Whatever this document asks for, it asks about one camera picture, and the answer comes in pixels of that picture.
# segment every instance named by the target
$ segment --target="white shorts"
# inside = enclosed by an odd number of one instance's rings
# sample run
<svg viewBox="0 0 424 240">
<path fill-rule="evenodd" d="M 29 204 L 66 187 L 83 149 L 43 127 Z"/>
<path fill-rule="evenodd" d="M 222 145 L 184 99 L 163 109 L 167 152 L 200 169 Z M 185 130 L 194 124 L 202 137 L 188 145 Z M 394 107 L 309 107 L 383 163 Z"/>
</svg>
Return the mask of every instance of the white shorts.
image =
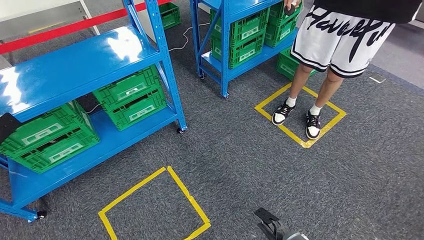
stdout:
<svg viewBox="0 0 424 240">
<path fill-rule="evenodd" d="M 291 56 L 320 72 L 328 66 L 342 78 L 361 75 L 394 23 L 331 12 L 312 6 L 291 48 Z"/>
</svg>

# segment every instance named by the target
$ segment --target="yellow tape square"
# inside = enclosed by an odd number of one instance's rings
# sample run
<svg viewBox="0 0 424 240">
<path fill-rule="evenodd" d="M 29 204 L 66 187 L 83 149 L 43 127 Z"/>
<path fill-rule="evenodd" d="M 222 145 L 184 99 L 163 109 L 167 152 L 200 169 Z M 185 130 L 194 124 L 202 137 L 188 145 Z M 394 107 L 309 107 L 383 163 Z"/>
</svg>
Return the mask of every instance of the yellow tape square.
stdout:
<svg viewBox="0 0 424 240">
<path fill-rule="evenodd" d="M 109 236 L 112 240 L 118 240 L 114 229 L 112 228 L 111 223 L 109 222 L 108 218 L 106 217 L 106 212 L 109 211 L 111 208 L 113 208 L 116 204 L 127 198 L 129 195 L 134 193 L 137 189 L 143 187 L 145 184 L 156 178 L 159 174 L 168 171 L 168 173 L 171 175 L 172 179 L 175 181 L 175 183 L 178 185 L 178 187 L 181 189 L 181 191 L 184 193 L 185 197 L 188 199 L 188 201 L 191 203 L 191 205 L 196 210 L 197 214 L 199 214 L 200 218 L 203 220 L 203 225 L 200 226 L 198 229 L 196 229 L 193 233 L 191 233 L 187 238 L 184 240 L 192 240 L 199 236 L 201 233 L 206 231 L 211 226 L 211 223 L 206 216 L 206 214 L 203 212 L 203 210 L 200 208 L 199 204 L 196 202 L 196 200 L 190 195 L 189 190 L 187 190 L 186 186 L 184 186 L 183 182 L 180 180 L 180 178 L 177 176 L 177 174 L 174 172 L 171 166 L 168 166 L 166 169 L 165 167 L 162 167 L 161 169 L 154 172 L 152 175 L 148 176 L 146 179 L 142 180 L 141 182 L 137 183 L 135 186 L 131 187 L 128 191 L 126 191 L 124 194 L 120 195 L 117 199 L 113 200 L 111 203 L 109 203 L 107 206 L 105 206 L 101 211 L 98 212 L 98 215 L 100 216 L 101 221 L 104 224 L 104 227 L 107 230 L 107 233 L 109 233 Z"/>
<path fill-rule="evenodd" d="M 289 89 L 292 86 L 292 83 L 290 82 L 289 84 L 283 86 L 282 88 L 280 88 L 278 91 L 274 92 L 271 96 L 269 96 L 267 99 L 265 99 L 263 102 L 259 103 L 258 105 L 256 105 L 254 107 L 254 109 L 256 111 L 258 111 L 260 114 L 264 115 L 265 118 L 267 118 L 269 121 L 272 120 L 272 116 L 266 112 L 263 108 L 269 104 L 272 100 L 274 100 L 275 98 L 277 98 L 279 95 L 283 94 L 285 91 L 287 91 L 287 89 Z M 318 94 L 314 91 L 312 91 L 311 89 L 307 88 L 306 86 L 304 86 L 302 88 L 305 92 L 307 92 L 308 94 L 314 96 L 315 98 L 318 97 Z M 314 143 L 316 143 L 320 138 L 322 138 L 332 127 L 334 127 L 340 120 L 342 120 L 342 118 L 344 118 L 346 116 L 346 112 L 343 111 L 342 109 L 340 109 L 339 107 L 337 107 L 336 105 L 332 104 L 331 102 L 327 102 L 326 104 L 327 106 L 329 106 L 330 108 L 332 108 L 333 110 L 335 110 L 336 112 L 338 112 L 337 116 L 335 116 L 330 122 L 328 122 L 322 129 L 321 129 L 321 134 L 319 135 L 319 137 L 315 140 L 308 140 L 308 141 L 303 141 L 300 137 L 298 137 L 296 134 L 294 134 L 292 131 L 290 131 L 287 127 L 285 127 L 284 125 L 280 125 L 278 126 L 283 132 L 285 132 L 285 134 L 287 134 L 290 138 L 292 138 L 295 142 L 297 142 L 298 144 L 300 144 L 302 147 L 308 149 L 310 148 L 312 145 L 314 145 Z"/>
</svg>

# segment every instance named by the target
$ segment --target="black and white sneaker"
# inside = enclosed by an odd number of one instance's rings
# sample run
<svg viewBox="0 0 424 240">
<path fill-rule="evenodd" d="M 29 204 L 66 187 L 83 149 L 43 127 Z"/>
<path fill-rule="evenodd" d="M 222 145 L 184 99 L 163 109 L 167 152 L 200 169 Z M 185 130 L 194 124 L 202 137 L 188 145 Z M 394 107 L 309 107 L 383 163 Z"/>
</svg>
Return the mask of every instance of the black and white sneaker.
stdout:
<svg viewBox="0 0 424 240">
<path fill-rule="evenodd" d="M 274 114 L 272 114 L 272 124 L 275 126 L 280 126 L 283 124 L 289 114 L 295 109 L 295 107 L 296 105 L 290 107 L 287 105 L 286 101 L 284 101 L 284 104 L 279 106 L 277 110 L 274 111 Z"/>
<path fill-rule="evenodd" d="M 306 113 L 306 136 L 310 140 L 315 140 L 321 132 L 321 115 L 312 115 L 310 111 Z"/>
</svg>

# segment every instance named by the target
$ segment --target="person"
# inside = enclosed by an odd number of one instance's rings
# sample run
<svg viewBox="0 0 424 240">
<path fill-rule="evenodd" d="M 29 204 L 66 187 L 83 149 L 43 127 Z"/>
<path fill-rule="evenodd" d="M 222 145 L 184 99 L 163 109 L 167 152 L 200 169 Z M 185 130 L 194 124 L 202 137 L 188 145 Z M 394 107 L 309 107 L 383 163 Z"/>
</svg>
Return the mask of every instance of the person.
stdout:
<svg viewBox="0 0 424 240">
<path fill-rule="evenodd" d="M 289 96 L 273 113 L 272 123 L 279 126 L 286 121 L 313 69 L 327 71 L 315 104 L 306 113 L 306 135 L 317 139 L 321 109 L 343 80 L 360 76 L 395 25 L 415 19 L 421 4 L 422 0 L 315 0 L 290 51 L 300 64 Z M 284 0 L 284 5 L 290 10 L 292 0 Z"/>
</svg>

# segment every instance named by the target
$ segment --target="crate label slot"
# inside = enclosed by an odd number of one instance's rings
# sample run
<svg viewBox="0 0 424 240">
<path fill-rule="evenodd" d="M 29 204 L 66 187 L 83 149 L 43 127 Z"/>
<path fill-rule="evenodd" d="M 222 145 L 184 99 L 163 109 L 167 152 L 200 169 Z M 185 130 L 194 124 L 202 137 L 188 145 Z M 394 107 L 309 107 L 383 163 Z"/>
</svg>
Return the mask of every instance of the crate label slot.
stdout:
<svg viewBox="0 0 424 240">
<path fill-rule="evenodd" d="M 145 114 L 147 114 L 147 113 L 149 113 L 153 110 L 155 110 L 155 106 L 150 105 L 150 106 L 142 109 L 141 111 L 138 111 L 137 113 L 134 113 L 133 115 L 130 115 L 129 120 L 132 122 L 132 121 L 142 117 L 143 115 L 145 115 Z"/>
<path fill-rule="evenodd" d="M 218 24 L 215 24 L 215 27 L 214 27 L 214 29 L 216 30 L 216 31 L 218 31 L 219 33 L 221 33 L 221 26 L 219 26 Z"/>
<path fill-rule="evenodd" d="M 77 151 L 78 149 L 83 148 L 83 145 L 81 143 L 75 143 L 74 145 L 68 147 L 67 149 L 49 157 L 48 159 L 50 160 L 50 162 L 54 163 L 57 162 L 61 159 L 63 159 L 64 157 L 68 156 L 69 154 Z"/>
<path fill-rule="evenodd" d="M 281 64 L 281 65 L 280 65 L 280 68 L 282 68 L 282 69 L 286 70 L 287 72 L 289 72 L 289 73 L 290 73 L 290 74 L 292 74 L 292 75 L 294 75 L 294 74 L 295 74 L 295 71 L 293 71 L 293 69 L 291 69 L 289 66 L 286 66 L 286 65 L 284 65 L 284 64 Z"/>
<path fill-rule="evenodd" d="M 131 96 L 131 95 L 133 95 L 137 92 L 140 92 L 141 90 L 144 90 L 146 88 L 147 88 L 146 84 L 144 82 L 142 82 L 142 83 L 138 84 L 137 86 L 135 86 L 131 89 L 128 89 L 126 91 L 119 93 L 117 95 L 118 101 L 121 101 L 122 99 L 127 98 L 127 97 L 129 97 L 129 96 Z"/>
<path fill-rule="evenodd" d="M 219 49 L 217 46 L 215 47 L 215 52 L 216 52 L 216 54 L 221 56 L 221 49 Z"/>
<path fill-rule="evenodd" d="M 270 17 L 277 17 L 277 11 L 276 10 L 270 10 L 269 11 L 269 16 Z"/>
<path fill-rule="evenodd" d="M 33 135 L 28 136 L 28 137 L 25 137 L 25 138 L 23 138 L 23 139 L 21 139 L 21 140 L 22 140 L 22 142 L 23 142 L 25 145 L 27 145 L 27 146 L 28 146 L 28 145 L 30 145 L 30 144 L 32 144 L 32 143 L 34 143 L 34 142 L 36 142 L 36 141 L 38 141 L 38 140 L 42 139 L 43 137 L 45 137 L 45 136 L 47 136 L 47 135 L 50 135 L 50 134 L 52 134 L 52 133 L 54 133 L 54 132 L 56 132 L 56 131 L 58 131 L 58 130 L 60 130 L 60 129 L 62 129 L 62 128 L 63 128 L 63 126 L 62 126 L 62 125 L 60 125 L 60 124 L 57 122 L 57 123 L 55 123 L 55 124 L 53 124 L 53 125 L 51 125 L 51 126 L 49 126 L 49 127 L 45 128 L 45 129 L 43 129 L 43 130 L 39 131 L 39 132 L 34 133 Z"/>
<path fill-rule="evenodd" d="M 248 37 L 252 36 L 253 34 L 255 34 L 257 32 L 259 32 L 259 26 L 253 28 L 250 31 L 247 31 L 247 32 L 243 33 L 243 35 L 241 35 L 241 40 L 243 40 L 245 38 L 248 38 Z"/>
<path fill-rule="evenodd" d="M 252 49 L 250 52 L 240 56 L 240 62 L 247 59 L 248 57 L 254 55 L 256 53 L 256 49 Z"/>
<path fill-rule="evenodd" d="M 289 28 L 285 32 L 281 33 L 281 36 L 279 36 L 279 39 L 283 39 L 285 36 L 289 35 L 292 32 L 292 30 Z"/>
</svg>

